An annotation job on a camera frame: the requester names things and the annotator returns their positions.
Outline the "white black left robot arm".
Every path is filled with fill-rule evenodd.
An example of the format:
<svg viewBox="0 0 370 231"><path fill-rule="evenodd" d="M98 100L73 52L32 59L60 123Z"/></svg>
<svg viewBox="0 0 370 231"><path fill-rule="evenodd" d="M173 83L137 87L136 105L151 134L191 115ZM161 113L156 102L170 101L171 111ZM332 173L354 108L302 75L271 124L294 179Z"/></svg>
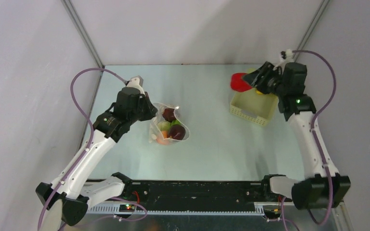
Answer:
<svg viewBox="0 0 370 231"><path fill-rule="evenodd" d="M89 124L90 136L75 154L70 163L51 183L41 182L36 194L44 211L51 211L58 201L61 210L56 216L65 224L78 224L88 209L109 198L128 200L133 187L121 179L111 176L96 186L84 187L86 180L105 154L126 134L137 121L151 120L157 109L141 86L123 87L117 99Z"/></svg>

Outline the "red toy pepper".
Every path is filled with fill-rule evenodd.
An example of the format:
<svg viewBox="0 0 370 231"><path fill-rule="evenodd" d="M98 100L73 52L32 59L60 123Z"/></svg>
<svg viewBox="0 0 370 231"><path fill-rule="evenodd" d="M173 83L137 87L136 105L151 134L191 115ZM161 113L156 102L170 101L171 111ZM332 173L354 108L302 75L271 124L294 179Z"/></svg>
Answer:
<svg viewBox="0 0 370 231"><path fill-rule="evenodd" d="M231 76L230 88L237 92L245 92L251 90L252 86L243 80L243 77L245 75L246 73L234 73Z"/></svg>

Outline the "clear zip top bag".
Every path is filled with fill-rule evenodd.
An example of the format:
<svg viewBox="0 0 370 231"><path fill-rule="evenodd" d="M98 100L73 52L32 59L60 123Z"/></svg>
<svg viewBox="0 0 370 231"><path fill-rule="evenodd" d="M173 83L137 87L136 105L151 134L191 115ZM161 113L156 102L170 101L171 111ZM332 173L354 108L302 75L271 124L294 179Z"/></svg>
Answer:
<svg viewBox="0 0 370 231"><path fill-rule="evenodd" d="M180 106L153 104L157 108L156 116L149 126L149 142L171 145L188 140L190 131L180 118Z"/></svg>

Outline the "dark purple toy fruit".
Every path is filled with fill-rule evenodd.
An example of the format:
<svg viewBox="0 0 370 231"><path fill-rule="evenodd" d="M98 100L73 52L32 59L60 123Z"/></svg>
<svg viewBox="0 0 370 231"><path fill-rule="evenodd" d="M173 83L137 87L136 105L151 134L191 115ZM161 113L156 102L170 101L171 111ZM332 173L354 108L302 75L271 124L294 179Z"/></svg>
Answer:
<svg viewBox="0 0 370 231"><path fill-rule="evenodd" d="M174 139L174 140L183 140L186 135L186 129L179 124L175 124L171 126L169 132L168 132L168 138Z"/></svg>

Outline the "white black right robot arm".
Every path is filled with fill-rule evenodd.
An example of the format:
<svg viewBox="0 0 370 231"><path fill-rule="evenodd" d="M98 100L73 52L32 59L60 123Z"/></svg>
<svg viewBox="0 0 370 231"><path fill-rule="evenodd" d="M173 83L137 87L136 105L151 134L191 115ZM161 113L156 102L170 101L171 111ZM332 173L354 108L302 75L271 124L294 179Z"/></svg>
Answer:
<svg viewBox="0 0 370 231"><path fill-rule="evenodd" d="M304 93L306 77L304 64L287 63L281 68L269 62L242 77L260 93L277 96L278 109L295 134L304 166L302 181L284 175L265 176L268 184L261 187L261 195L267 201L285 196L299 210L336 208L351 181L339 173L328 154L318 127L318 111Z"/></svg>

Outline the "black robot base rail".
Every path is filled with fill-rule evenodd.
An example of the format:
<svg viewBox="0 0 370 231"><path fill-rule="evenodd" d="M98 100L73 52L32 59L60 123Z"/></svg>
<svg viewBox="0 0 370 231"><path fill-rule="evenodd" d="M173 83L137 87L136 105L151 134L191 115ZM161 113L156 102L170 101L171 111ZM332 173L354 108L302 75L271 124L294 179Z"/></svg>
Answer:
<svg viewBox="0 0 370 231"><path fill-rule="evenodd" d="M149 212L255 212L255 204L277 203L264 181L133 180L121 199L139 202Z"/></svg>

